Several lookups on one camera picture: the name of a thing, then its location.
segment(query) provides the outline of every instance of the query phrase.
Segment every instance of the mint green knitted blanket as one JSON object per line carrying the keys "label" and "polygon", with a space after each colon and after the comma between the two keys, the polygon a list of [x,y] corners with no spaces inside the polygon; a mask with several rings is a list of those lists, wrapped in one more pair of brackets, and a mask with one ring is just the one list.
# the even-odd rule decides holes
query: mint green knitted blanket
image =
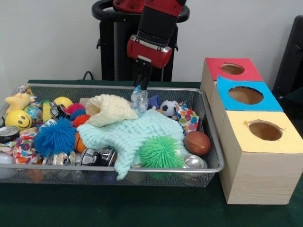
{"label": "mint green knitted blanket", "polygon": [[143,143],[155,136],[170,136],[178,141],[181,154],[188,151],[184,147],[183,129],[174,121],[155,110],[148,110],[135,120],[124,120],[102,128],[84,124],[77,128],[83,144],[87,148],[101,149],[114,148],[118,157],[115,170],[118,172],[117,180],[126,176],[131,166],[140,164],[139,150]]}

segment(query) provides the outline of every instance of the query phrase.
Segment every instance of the black cable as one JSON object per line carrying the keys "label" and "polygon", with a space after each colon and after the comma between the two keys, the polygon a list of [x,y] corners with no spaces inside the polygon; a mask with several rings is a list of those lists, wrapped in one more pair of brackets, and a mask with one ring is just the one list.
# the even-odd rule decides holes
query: black cable
{"label": "black cable", "polygon": [[87,71],[86,73],[84,73],[83,79],[85,79],[85,78],[86,78],[87,74],[89,74],[89,75],[90,75],[91,80],[94,80],[94,77],[93,77],[93,74],[91,73],[91,71]]}

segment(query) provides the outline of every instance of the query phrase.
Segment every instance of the orange spiky ball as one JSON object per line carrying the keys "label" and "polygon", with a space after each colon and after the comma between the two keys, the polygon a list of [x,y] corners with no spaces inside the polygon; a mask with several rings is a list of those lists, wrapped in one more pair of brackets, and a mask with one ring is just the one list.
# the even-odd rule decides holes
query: orange spiky ball
{"label": "orange spiky ball", "polygon": [[89,118],[89,115],[80,115],[76,117],[76,119],[72,123],[75,125],[76,128],[78,128],[80,125],[83,125]]}

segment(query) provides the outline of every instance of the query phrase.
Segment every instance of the round hole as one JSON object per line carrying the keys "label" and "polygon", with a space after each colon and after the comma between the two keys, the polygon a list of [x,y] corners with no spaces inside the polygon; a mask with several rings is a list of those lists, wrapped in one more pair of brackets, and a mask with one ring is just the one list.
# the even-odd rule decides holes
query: round hole
{"label": "round hole", "polygon": [[255,121],[249,125],[252,134],[263,140],[275,141],[282,137],[280,128],[270,122]]}
{"label": "round hole", "polygon": [[236,64],[230,64],[230,63],[226,63],[223,64],[221,66],[221,69],[228,73],[228,74],[232,74],[232,75],[240,75],[242,73],[244,73],[245,69],[243,67],[241,67],[240,65],[236,65]]}
{"label": "round hole", "polygon": [[228,94],[237,102],[247,105],[258,104],[264,99],[262,93],[251,87],[234,87]]}

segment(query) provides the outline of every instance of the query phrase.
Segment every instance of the clear plastic bottle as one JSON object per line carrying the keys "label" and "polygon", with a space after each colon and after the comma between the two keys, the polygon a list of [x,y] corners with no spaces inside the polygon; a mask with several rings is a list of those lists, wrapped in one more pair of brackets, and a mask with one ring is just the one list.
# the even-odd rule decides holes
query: clear plastic bottle
{"label": "clear plastic bottle", "polygon": [[146,112],[148,106],[147,91],[141,90],[141,86],[138,85],[132,93],[132,108],[140,116]]}

